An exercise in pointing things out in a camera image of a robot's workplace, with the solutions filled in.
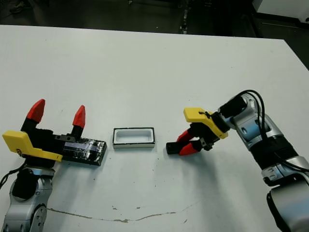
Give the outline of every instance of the black cable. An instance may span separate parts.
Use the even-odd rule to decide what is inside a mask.
[[[241,95],[243,95],[245,93],[249,94],[250,96],[252,96],[254,98],[254,100],[256,101],[256,104],[257,104],[258,127],[259,127],[259,130],[260,130],[262,141],[267,143],[268,138],[267,138],[266,129],[265,129],[265,105],[264,105],[264,101],[263,101],[261,95],[258,92],[256,92],[255,90],[252,90],[252,89],[244,90],[244,91],[240,92],[239,94],[237,94],[236,96],[241,96]],[[261,121],[260,121],[260,104],[257,101],[256,97],[252,93],[254,93],[258,97],[258,99],[259,99],[259,101],[261,103],[262,125],[261,125]],[[297,166],[297,165],[295,165],[293,163],[290,163],[290,162],[286,161],[281,156],[279,156],[276,152],[274,152],[274,155],[280,161],[281,164],[284,164],[285,166],[291,168],[292,170],[295,170],[295,171],[298,171],[298,172],[309,172],[309,169]]]
[[[14,169],[14,170],[10,170],[6,175],[4,175],[4,177],[0,181],[0,189],[2,188],[2,186],[8,180],[9,175],[19,172],[20,170],[22,170],[25,167],[25,165],[26,165],[26,162],[24,162],[19,168]]]

